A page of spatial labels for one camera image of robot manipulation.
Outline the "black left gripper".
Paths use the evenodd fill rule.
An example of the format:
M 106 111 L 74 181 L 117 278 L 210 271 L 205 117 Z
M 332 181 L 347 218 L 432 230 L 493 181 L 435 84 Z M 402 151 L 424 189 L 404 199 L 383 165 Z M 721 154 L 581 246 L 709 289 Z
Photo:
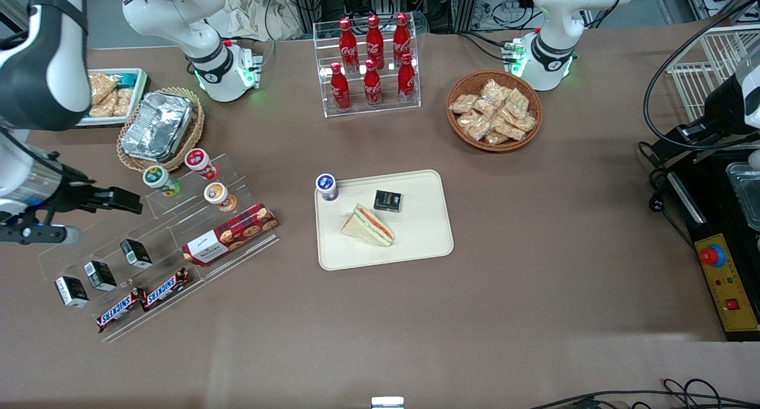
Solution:
M 723 82 L 706 98 L 703 116 L 676 127 L 676 141 L 695 146 L 716 145 L 747 134 L 743 92 L 736 80 Z

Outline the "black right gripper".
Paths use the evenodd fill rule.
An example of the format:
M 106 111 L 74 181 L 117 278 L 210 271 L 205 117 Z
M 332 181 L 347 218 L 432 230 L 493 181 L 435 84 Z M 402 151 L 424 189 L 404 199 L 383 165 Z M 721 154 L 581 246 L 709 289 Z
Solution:
M 124 211 L 140 215 L 143 208 L 140 195 L 118 187 L 98 190 L 79 170 L 66 170 L 57 190 L 43 201 L 43 210 L 52 214 L 81 210 L 90 213 Z

